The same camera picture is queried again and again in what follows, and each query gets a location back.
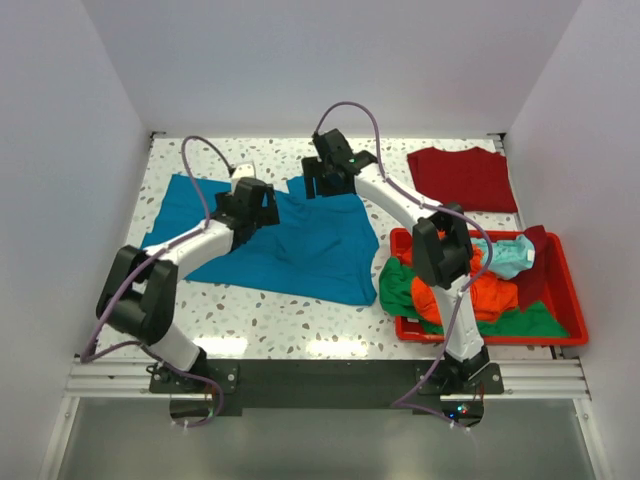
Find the blue t shirt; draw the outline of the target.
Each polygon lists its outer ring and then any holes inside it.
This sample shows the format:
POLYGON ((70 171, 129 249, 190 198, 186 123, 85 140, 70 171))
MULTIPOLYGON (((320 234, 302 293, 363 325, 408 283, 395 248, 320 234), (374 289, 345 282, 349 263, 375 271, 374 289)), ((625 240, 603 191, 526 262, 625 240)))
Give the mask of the blue t shirt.
POLYGON ((259 229, 237 250, 189 275, 222 283, 369 306, 376 299, 371 266, 379 244, 356 195, 307 199, 294 177, 277 192, 280 222, 259 229))

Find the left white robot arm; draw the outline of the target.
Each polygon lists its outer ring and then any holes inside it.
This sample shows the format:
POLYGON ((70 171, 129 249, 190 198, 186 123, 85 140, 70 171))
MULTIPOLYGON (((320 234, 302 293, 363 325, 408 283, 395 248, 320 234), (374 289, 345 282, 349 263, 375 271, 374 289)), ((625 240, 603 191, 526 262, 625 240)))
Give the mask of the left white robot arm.
POLYGON ((92 336, 109 325, 172 370, 173 382, 183 391, 200 390, 211 381, 207 354, 174 324, 177 285, 247 243, 258 229, 278 223, 273 186, 242 177, 230 191, 215 195, 215 208, 206 208, 192 229, 146 249, 122 247, 99 297, 99 325, 92 336))

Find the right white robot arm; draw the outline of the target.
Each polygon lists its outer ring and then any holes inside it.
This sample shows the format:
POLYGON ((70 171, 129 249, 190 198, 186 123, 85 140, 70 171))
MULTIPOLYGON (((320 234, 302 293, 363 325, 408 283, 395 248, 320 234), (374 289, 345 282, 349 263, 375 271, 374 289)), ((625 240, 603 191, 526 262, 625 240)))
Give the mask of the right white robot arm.
POLYGON ((471 299, 473 245, 457 204, 441 205, 402 187, 370 152, 354 152, 337 129, 312 135, 317 156, 302 160, 306 194, 358 195, 411 233, 412 268, 431 288, 445 330, 444 352, 430 370, 459 393, 469 392, 489 364, 471 299))

